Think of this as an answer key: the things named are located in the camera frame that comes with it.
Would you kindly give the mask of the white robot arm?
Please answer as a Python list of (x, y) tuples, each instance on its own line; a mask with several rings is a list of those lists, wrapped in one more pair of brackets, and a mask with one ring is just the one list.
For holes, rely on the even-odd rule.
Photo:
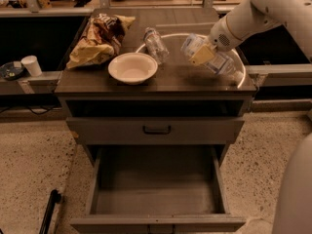
[[(245, 0), (211, 29), (190, 61), (201, 65), (228, 52), (250, 36), (282, 25), (312, 59), (311, 0)], [(287, 163), (276, 205), (272, 234), (312, 234), (312, 134)]]

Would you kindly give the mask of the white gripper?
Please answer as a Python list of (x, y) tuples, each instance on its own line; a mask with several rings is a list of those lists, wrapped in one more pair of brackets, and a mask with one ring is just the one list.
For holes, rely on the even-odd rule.
[(202, 45), (190, 58), (190, 62), (195, 66), (210, 61), (215, 57), (215, 48), (219, 52), (229, 52), (242, 43), (230, 30), (227, 17), (221, 18), (211, 29), (208, 39), (211, 45)]

